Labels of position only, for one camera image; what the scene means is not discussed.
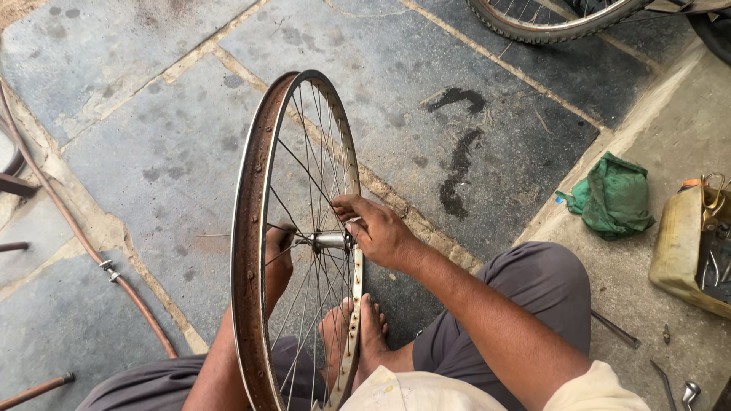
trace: white shirt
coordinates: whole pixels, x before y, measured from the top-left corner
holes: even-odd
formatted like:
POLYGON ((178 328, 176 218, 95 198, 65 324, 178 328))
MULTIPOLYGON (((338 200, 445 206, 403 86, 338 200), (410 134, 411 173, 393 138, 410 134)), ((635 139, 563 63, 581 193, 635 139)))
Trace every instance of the white shirt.
MULTIPOLYGON (((506 411, 490 394, 467 382, 430 372, 392 373, 380 366, 342 411, 506 411)), ((635 393, 619 385, 612 368, 594 361, 586 374, 563 384, 543 411, 650 411, 635 393)))

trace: green cloth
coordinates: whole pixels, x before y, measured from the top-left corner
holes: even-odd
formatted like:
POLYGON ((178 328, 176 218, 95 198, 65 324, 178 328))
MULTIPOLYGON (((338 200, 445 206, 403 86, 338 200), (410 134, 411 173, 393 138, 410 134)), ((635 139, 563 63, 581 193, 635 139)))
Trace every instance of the green cloth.
POLYGON ((647 170, 607 151, 571 195, 556 192, 569 211, 581 214, 584 223, 613 241, 647 230, 655 219, 647 209, 647 170))

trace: gray pants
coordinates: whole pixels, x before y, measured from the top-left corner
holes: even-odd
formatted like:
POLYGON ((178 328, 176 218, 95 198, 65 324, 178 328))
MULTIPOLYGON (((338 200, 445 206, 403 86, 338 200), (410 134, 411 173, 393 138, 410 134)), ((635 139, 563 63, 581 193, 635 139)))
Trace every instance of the gray pants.
MULTIPOLYGON (((589 280, 579 259, 568 249, 555 243, 524 243, 495 257, 480 269, 477 278, 588 354, 591 332, 589 280)), ((296 339, 290 337, 277 345, 272 358, 281 381, 283 376, 279 376, 279 370, 283 369, 285 373, 289 370, 293 359, 289 348, 296 347, 296 339)), ((77 411, 179 410, 204 360, 204 355, 197 355, 121 372, 96 386, 77 411)), ((509 411, 523 409, 482 359, 462 325, 447 311, 416 338, 413 361, 417 371, 463 380, 495 397, 509 411)), ((310 370, 307 375, 311 376, 310 367, 314 364, 306 366, 310 370)), ((310 392, 310 382, 311 377, 302 381, 307 392, 310 392)), ((295 380, 293 410, 299 408, 296 404, 298 384, 295 380)), ((322 379, 316 384, 324 388, 322 379)), ((309 410, 309 396, 302 397, 306 397, 302 405, 309 410)))

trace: sleeve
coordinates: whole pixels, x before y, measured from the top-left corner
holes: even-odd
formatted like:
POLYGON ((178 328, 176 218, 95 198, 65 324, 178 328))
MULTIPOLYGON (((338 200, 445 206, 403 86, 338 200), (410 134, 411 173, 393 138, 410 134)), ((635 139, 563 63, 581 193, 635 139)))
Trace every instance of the sleeve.
POLYGON ((563 384, 543 411, 650 411, 635 393, 619 385, 612 367, 594 361, 586 374, 563 384))

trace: bare foot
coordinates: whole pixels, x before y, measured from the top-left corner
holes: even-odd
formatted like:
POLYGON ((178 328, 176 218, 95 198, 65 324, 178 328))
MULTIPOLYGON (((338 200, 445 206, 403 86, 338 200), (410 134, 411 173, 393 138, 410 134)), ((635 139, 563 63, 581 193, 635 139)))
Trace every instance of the bare foot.
POLYGON ((327 383, 327 390, 332 391, 341 371, 340 359, 345 354, 348 339, 348 322, 353 312, 353 300, 345 298, 341 306, 331 309, 320 324, 317 325, 322 343, 325 346, 325 369, 320 370, 327 383))
POLYGON ((370 294, 363 294, 360 300, 360 360, 352 392, 355 392, 383 363, 384 357, 391 353, 385 338, 388 332, 386 317, 378 308, 378 304, 373 304, 370 294))

